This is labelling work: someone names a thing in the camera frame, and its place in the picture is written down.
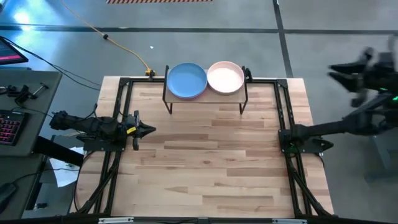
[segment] yellow label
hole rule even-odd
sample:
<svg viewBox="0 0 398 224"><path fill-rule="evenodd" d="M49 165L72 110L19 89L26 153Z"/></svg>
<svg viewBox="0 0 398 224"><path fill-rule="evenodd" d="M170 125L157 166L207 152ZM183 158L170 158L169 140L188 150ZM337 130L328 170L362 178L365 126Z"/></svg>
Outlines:
<svg viewBox="0 0 398 224"><path fill-rule="evenodd" d="M136 127L132 127L132 128L127 130L127 133L130 134L130 133L132 133L133 131L136 131L136 130L137 130Z"/></svg>

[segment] orange striped tape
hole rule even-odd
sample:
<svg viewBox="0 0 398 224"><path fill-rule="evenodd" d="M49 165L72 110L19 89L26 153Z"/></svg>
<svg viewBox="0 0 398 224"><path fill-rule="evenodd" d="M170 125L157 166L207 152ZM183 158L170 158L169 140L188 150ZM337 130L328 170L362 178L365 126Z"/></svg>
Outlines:
<svg viewBox="0 0 398 224"><path fill-rule="evenodd" d="M119 3L165 3L165 2L210 2L213 0L106 0L108 4Z"/></svg>

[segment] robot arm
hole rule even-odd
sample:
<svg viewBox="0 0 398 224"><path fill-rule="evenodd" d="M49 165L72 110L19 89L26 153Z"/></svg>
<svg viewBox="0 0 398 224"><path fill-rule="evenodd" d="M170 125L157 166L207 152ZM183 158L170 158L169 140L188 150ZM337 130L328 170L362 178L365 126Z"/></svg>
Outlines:
<svg viewBox="0 0 398 224"><path fill-rule="evenodd" d="M370 136L397 127L398 73L394 71L392 53L380 53L379 61L370 65L372 57L373 49L367 48L356 62L330 66L336 72L330 72L329 76L349 92L357 94L357 97L352 99L351 106L359 107L358 109L341 121L313 126L295 124L290 130L283 131L285 143L302 146L305 141L315 136L338 133ZM368 90L377 90L379 94L362 105L366 101ZM374 124L375 115L383 116L384 120Z"/></svg>
<svg viewBox="0 0 398 224"><path fill-rule="evenodd" d="M138 138L141 139L156 130L156 128L146 125L140 120L138 111L135 111L133 116L129 114L121 123L107 116L80 118L70 116L66 111L60 111L54 114L50 126L55 130L74 129L83 131L85 134L77 137L82 141L93 139L112 144L132 136L134 150L139 149Z"/></svg>

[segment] floor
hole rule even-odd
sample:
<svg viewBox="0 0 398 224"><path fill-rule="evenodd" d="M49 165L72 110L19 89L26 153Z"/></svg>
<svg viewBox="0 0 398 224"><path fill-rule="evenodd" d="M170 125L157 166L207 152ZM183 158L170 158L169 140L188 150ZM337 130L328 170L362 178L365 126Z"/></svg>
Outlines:
<svg viewBox="0 0 398 224"><path fill-rule="evenodd" d="M304 78L316 124L352 110L351 96L326 76L328 65L355 60L366 46L386 50L388 34L398 32L395 0L65 3L94 26L107 28L109 36L136 51L158 73L165 65L195 62L206 68L230 60L249 67L255 77ZM94 82L105 75L143 75L145 70L133 55L84 28L60 1L10 0L1 13L0 30L0 35ZM19 66L51 70L28 57L30 62ZM64 77L50 110L85 116L97 99L97 91ZM47 125L42 130L45 137L66 133ZM335 213L398 222L397 183L369 184L364 179L380 167L370 140L349 134L327 139L335 143L324 156Z"/></svg>

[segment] blue bowl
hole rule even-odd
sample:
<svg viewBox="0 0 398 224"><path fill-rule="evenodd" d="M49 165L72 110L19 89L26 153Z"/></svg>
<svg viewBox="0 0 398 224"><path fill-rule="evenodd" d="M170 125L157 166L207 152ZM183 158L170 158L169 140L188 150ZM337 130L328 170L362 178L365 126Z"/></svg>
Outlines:
<svg viewBox="0 0 398 224"><path fill-rule="evenodd" d="M206 86L206 72L194 63L177 65L167 75L167 88L179 98L194 98L205 91Z"/></svg>

